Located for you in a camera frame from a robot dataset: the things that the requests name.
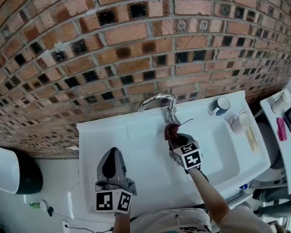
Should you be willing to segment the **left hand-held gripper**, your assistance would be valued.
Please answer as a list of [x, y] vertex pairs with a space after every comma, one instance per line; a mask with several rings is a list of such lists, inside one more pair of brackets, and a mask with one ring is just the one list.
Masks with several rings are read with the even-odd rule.
[[[126, 172], [124, 158], [118, 148], [113, 147], [111, 153], [107, 151], [104, 154], [97, 166], [96, 212], [128, 214], [132, 197], [137, 195], [137, 191], [135, 181], [126, 179]], [[108, 175], [112, 182], [106, 181]]]

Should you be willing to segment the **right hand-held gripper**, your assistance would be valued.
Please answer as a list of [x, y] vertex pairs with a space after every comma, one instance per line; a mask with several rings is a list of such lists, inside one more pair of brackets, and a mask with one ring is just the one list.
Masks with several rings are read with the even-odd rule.
[[202, 152], [191, 135], [179, 133], [178, 138], [169, 140], [170, 156], [184, 170], [198, 168], [202, 164]]

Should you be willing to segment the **dark red cloth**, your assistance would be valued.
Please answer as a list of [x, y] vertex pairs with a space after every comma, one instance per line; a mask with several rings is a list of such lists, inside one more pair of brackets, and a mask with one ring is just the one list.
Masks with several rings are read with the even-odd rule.
[[178, 136], [179, 124], [170, 123], [164, 129], [164, 139], [170, 141], [176, 141]]

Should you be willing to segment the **chrome faucet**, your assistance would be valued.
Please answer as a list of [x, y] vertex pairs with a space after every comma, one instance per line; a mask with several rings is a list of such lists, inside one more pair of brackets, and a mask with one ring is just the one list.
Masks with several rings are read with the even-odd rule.
[[142, 113], [149, 105], [153, 104], [154, 102], [163, 101], [163, 100], [168, 101], [168, 105], [167, 105], [166, 113], [165, 113], [165, 122], [166, 122], [165, 125], [166, 126], [168, 124], [176, 124], [177, 126], [179, 126], [181, 128], [194, 120], [193, 118], [190, 118], [183, 123], [181, 123], [178, 120], [177, 115], [176, 115], [177, 99], [176, 99], [175, 95], [173, 95], [172, 93], [158, 93], [158, 94], [155, 94], [153, 96], [150, 96], [147, 99], [144, 99], [143, 101], [141, 101], [141, 103], [138, 106], [138, 112]]

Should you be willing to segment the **person's right forearm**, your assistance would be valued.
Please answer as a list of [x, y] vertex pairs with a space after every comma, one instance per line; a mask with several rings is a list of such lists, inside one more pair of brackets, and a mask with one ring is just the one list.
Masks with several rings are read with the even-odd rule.
[[221, 194], [207, 181], [199, 169], [192, 168], [188, 170], [197, 190], [211, 215], [214, 222], [220, 226], [224, 217], [230, 211], [226, 200]]

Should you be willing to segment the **person's left forearm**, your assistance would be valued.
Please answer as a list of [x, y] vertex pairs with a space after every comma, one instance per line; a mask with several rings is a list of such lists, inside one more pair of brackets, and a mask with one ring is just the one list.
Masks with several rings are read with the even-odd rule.
[[115, 215], [113, 233], [130, 233], [130, 213]]

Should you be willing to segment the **white ceramic sink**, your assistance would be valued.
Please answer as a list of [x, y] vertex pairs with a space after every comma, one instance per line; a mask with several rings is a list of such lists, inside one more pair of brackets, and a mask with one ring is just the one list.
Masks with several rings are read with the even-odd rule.
[[[210, 115], [216, 97], [180, 103], [176, 113], [181, 123], [194, 119], [179, 132], [191, 135], [198, 142], [203, 155], [202, 172], [225, 198], [270, 167], [267, 149], [245, 100], [245, 92], [226, 94], [226, 98], [231, 106], [221, 116]], [[258, 152], [251, 151], [246, 129], [236, 134], [231, 128], [231, 118], [243, 112], [250, 117]], [[164, 139], [165, 113], [162, 107], [77, 125], [81, 192], [87, 212], [95, 212], [97, 166], [113, 147], [121, 151], [127, 176], [136, 184], [132, 216], [202, 203], [191, 177], [170, 158]]]

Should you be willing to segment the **lilac mug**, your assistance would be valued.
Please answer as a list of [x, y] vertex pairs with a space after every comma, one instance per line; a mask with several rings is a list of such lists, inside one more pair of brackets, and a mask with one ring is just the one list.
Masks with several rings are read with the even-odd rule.
[[241, 120], [241, 117], [232, 117], [230, 120], [231, 128], [234, 133], [241, 134], [244, 132], [245, 127], [243, 126], [243, 121]]

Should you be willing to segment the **blue mug white inside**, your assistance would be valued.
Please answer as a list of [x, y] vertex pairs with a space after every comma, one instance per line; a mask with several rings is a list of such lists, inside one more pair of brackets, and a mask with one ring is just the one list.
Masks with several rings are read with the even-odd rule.
[[219, 97], [213, 104], [211, 116], [221, 116], [230, 109], [230, 101], [225, 97]]

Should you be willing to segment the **metal bar under sink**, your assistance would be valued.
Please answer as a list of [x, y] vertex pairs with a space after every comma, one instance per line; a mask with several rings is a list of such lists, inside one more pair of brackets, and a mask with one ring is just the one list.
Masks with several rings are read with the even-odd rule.
[[234, 201], [236, 201], [236, 200], [242, 198], [243, 195], [244, 195], [243, 192], [239, 192], [239, 193], [237, 193], [237, 194], [231, 196], [230, 198], [228, 198], [226, 201], [227, 201], [228, 204], [231, 204], [231, 203], [233, 203]]

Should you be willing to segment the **white cup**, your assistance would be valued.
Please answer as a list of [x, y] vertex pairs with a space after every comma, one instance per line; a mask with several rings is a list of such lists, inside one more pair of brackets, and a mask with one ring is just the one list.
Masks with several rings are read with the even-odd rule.
[[247, 128], [249, 128], [251, 126], [250, 117], [246, 112], [240, 113], [240, 115], [239, 115], [239, 124], [244, 129], [247, 129]]

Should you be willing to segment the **person's white shirt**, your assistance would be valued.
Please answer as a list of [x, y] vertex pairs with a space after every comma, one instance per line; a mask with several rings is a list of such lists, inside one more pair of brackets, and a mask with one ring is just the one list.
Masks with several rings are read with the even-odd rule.
[[237, 206], [213, 229], [203, 209], [170, 209], [145, 214], [130, 223], [131, 233], [274, 233], [248, 207]]

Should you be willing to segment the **person's jeans legs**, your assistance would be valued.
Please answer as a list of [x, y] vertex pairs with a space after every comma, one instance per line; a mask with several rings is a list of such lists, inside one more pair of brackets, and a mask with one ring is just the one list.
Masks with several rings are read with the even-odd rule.
[[275, 200], [288, 200], [285, 203], [260, 207], [254, 211], [258, 217], [267, 216], [272, 218], [289, 218], [291, 217], [291, 193], [289, 194], [288, 188], [267, 188], [256, 189], [253, 193], [253, 199], [262, 202], [272, 202]]

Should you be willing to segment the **white side shelf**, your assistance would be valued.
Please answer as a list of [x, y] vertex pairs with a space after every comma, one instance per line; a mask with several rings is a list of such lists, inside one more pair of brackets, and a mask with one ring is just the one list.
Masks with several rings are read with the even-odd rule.
[[284, 113], [288, 109], [291, 108], [291, 100], [290, 100], [289, 104], [283, 105], [280, 108], [280, 111], [278, 113], [275, 114], [272, 111], [272, 106], [273, 106], [274, 102], [282, 93], [290, 94], [288, 89], [283, 89], [280, 92], [277, 92], [274, 95], [260, 101], [260, 105], [261, 105], [261, 109], [263, 110], [264, 114], [266, 115], [266, 118], [270, 124], [270, 127], [272, 128], [272, 130], [275, 134], [275, 138], [276, 138], [277, 144], [279, 146], [281, 156], [283, 159], [283, 163], [284, 163], [288, 192], [291, 193], [291, 132], [290, 132], [288, 126], [285, 124], [287, 140], [286, 141], [279, 140], [279, 137], [277, 134], [278, 126], [276, 123], [276, 119], [283, 118]]

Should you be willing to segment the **white and black round bin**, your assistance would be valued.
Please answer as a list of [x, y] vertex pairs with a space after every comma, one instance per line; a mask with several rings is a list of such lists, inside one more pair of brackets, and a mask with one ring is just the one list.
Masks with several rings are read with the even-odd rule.
[[30, 195], [39, 193], [42, 187], [42, 172], [32, 157], [19, 150], [0, 147], [1, 191]]

